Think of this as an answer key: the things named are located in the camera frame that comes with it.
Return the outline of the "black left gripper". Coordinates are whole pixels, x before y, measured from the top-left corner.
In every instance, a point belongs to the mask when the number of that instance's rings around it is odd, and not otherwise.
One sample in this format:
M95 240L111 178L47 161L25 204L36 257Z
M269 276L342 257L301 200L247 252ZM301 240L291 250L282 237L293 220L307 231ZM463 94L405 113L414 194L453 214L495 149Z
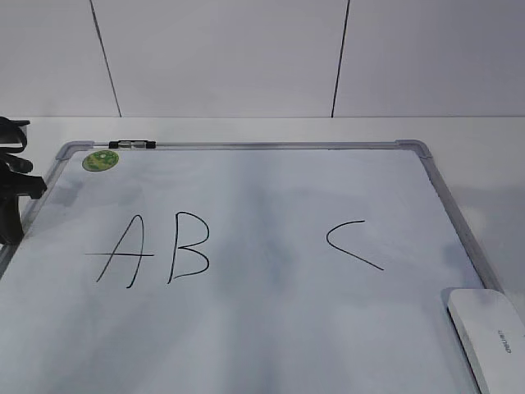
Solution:
M10 153L1 153L1 243L17 245L24 237L19 197L39 199L47 190L41 176L30 176L33 163Z

